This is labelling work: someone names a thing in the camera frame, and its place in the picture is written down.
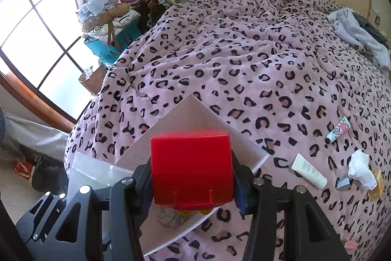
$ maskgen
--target floor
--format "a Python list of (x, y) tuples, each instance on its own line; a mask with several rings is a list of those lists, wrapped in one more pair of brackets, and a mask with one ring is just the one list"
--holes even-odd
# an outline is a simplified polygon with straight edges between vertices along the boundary
[(31, 183), (13, 171), (13, 162), (0, 159), (0, 196), (12, 221), (16, 223), (41, 198)]

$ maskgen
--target red plastic toy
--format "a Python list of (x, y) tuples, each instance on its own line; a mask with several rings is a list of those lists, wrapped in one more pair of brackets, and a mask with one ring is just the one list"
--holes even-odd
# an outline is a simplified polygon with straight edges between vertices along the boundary
[(233, 200), (229, 134), (219, 130), (166, 132), (151, 139), (155, 203), (207, 210)]

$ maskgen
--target pink comforter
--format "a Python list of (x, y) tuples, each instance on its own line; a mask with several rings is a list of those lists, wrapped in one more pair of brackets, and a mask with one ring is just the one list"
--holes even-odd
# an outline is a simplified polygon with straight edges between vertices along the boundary
[[(352, 260), (365, 260), (390, 224), (390, 82), (335, 36), (325, 13), (339, 7), (331, 0), (173, 6), (106, 75), (100, 95), (70, 134), (66, 169), (75, 151), (115, 163), (193, 94), (271, 155), (262, 174), (271, 175), (275, 186), (306, 185), (341, 238), (359, 243), (349, 251)], [(351, 129), (325, 145), (342, 116)], [(356, 149), (370, 155), (372, 169), (382, 170), (386, 186), (378, 201), (369, 202), (358, 182), (345, 192), (335, 189)], [(328, 179), (324, 190), (290, 169), (297, 153)], [(151, 260), (241, 260), (249, 218), (229, 207)]]

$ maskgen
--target window grid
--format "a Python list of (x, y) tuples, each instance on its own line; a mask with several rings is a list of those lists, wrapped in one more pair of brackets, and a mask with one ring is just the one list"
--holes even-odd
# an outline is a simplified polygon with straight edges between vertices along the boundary
[[(46, 78), (49, 76), (49, 74), (52, 72), (52, 70), (55, 68), (55, 66), (59, 63), (59, 61), (66, 55), (68, 56), (68, 58), (72, 61), (72, 63), (75, 64), (75, 66), (81, 71), (81, 72), (84, 72), (84, 70), (79, 66), (79, 64), (72, 58), (72, 56), (69, 54), (69, 49), (71, 49), (73, 47), (73, 45), (75, 43), (77, 43), (79, 40), (80, 40), (80, 36), (75, 39), (75, 41), (68, 47), (68, 48), (64, 48), (64, 46), (58, 41), (58, 39), (56, 38), (56, 36), (52, 33), (52, 31), (50, 30), (50, 28), (48, 27), (48, 25), (45, 23), (45, 21), (43, 20), (42, 16), (39, 14), (38, 10), (36, 9), (36, 6), (43, 0), (40, 0), (39, 2), (37, 2), (35, 5), (34, 3), (32, 2), (32, 0), (29, 0), (32, 8), (22, 17), (22, 19), (20, 19), (20, 21), (16, 24), (16, 26), (11, 30), (11, 32), (9, 33), (9, 35), (5, 38), (3, 44), (0, 46), (0, 57), (4, 60), (4, 62), (7, 64), (7, 66), (10, 68), (10, 70), (32, 91), (34, 92), (41, 100), (43, 100), (47, 105), (49, 105), (52, 109), (56, 110), (59, 114), (61, 114), (63, 117), (65, 117), (66, 119), (68, 119), (69, 121), (73, 122), (73, 123), (76, 123), (77, 120), (79, 120), (80, 116), (83, 114), (83, 112), (81, 112), (81, 114), (79, 115), (78, 119), (74, 119), (72, 116), (70, 116), (68, 113), (66, 113), (65, 111), (63, 111), (60, 107), (58, 107), (55, 103), (53, 103), (50, 99), (48, 99), (41, 91), (40, 91), (40, 87), (42, 86), (42, 84), (44, 83), (44, 81), (46, 80)], [(42, 79), (42, 81), (40, 82), (40, 84), (38, 85), (38, 87), (36, 88), (35, 86), (33, 86), (30, 81), (28, 81), (20, 72), (19, 70), (13, 65), (13, 63), (8, 59), (8, 57), (6, 56), (6, 54), (3, 52), (3, 50), (1, 49), (1, 47), (4, 45), (4, 43), (7, 41), (8, 37), (13, 33), (13, 31), (16, 29), (16, 27), (23, 21), (23, 19), (32, 11), (34, 10), (36, 12), (36, 14), (38, 15), (38, 17), (40, 18), (41, 22), (44, 24), (45, 28), (48, 30), (48, 32), (50, 33), (50, 35), (53, 37), (53, 39), (56, 41), (56, 43), (60, 46), (60, 48), (63, 50), (63, 53), (62, 55), (56, 60), (56, 62), (53, 64), (53, 66), (50, 68), (50, 70), (46, 73), (46, 75), (44, 76), (44, 78)]]

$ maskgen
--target white cream tube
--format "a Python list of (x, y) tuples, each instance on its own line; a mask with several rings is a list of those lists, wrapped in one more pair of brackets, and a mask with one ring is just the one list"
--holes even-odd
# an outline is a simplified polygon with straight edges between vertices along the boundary
[(326, 177), (313, 167), (300, 153), (297, 154), (292, 164), (292, 169), (319, 189), (323, 189), (327, 184)]

